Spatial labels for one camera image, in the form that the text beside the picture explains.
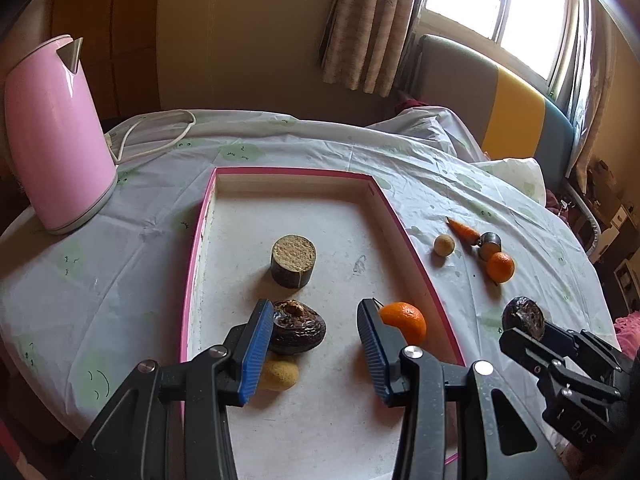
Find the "kettle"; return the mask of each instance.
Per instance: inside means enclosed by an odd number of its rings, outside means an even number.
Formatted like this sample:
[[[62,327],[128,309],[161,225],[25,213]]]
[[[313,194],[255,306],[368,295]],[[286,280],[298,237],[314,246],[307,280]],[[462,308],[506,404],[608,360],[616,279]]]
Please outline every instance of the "kettle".
[[[82,38],[57,36],[29,53],[6,78],[4,116],[9,166],[24,187],[36,215],[52,234],[80,227],[107,202],[116,186],[116,165],[165,150],[195,124],[164,146],[126,159],[122,150],[131,126],[114,155],[91,98],[80,63]]]

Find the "window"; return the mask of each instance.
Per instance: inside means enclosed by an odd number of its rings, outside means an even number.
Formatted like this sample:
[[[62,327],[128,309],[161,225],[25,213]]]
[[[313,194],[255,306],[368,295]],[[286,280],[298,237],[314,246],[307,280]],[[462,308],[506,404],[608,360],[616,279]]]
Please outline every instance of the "window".
[[[421,24],[553,95],[573,47],[577,0],[425,0]]]

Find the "blue gripper pad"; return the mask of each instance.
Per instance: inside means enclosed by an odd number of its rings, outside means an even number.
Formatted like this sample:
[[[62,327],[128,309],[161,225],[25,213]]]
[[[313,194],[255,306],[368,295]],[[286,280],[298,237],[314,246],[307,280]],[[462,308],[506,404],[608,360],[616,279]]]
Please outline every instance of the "blue gripper pad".
[[[363,303],[358,305],[356,314],[358,334],[364,348],[367,368],[373,382],[373,389],[385,404],[391,401],[391,386],[389,381],[388,363],[382,350],[382,345],[373,328],[373,322],[369,317]]]
[[[246,328],[246,330],[250,329],[252,324],[255,323],[254,332],[244,354],[244,359],[242,359],[242,375],[240,377],[240,386],[238,387],[238,399],[243,406],[249,401],[258,387],[262,364],[264,363],[271,332],[273,331],[273,305],[268,300],[260,301],[264,301],[264,305],[259,312],[257,322],[254,315],[258,313],[254,310],[254,314],[252,314]]]

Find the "bed headboard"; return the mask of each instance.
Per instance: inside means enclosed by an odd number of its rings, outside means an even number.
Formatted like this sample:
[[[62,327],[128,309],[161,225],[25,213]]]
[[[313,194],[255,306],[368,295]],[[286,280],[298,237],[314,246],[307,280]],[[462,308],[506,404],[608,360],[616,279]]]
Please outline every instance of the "bed headboard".
[[[505,67],[455,41],[418,40],[412,96],[453,110],[491,158],[533,156],[545,185],[559,189],[574,130],[545,96]]]

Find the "metal bolt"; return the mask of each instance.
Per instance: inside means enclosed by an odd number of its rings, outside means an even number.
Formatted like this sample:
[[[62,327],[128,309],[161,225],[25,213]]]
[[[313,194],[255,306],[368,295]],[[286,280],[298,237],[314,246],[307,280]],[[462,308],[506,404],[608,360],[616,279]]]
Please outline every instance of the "metal bolt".
[[[213,345],[209,350],[207,350],[207,352],[209,352],[211,357],[215,357],[217,359],[220,359],[227,354],[227,350],[223,345]]]
[[[422,354],[423,354],[422,348],[414,345],[405,346],[404,350],[402,350],[402,353],[406,355],[409,359],[419,359],[420,357],[422,357]]]
[[[145,359],[138,363],[138,371],[142,374],[150,374],[156,369],[156,362],[152,359]]]
[[[474,364],[474,370],[480,375],[491,375],[494,373],[494,366],[489,361],[478,361]]]

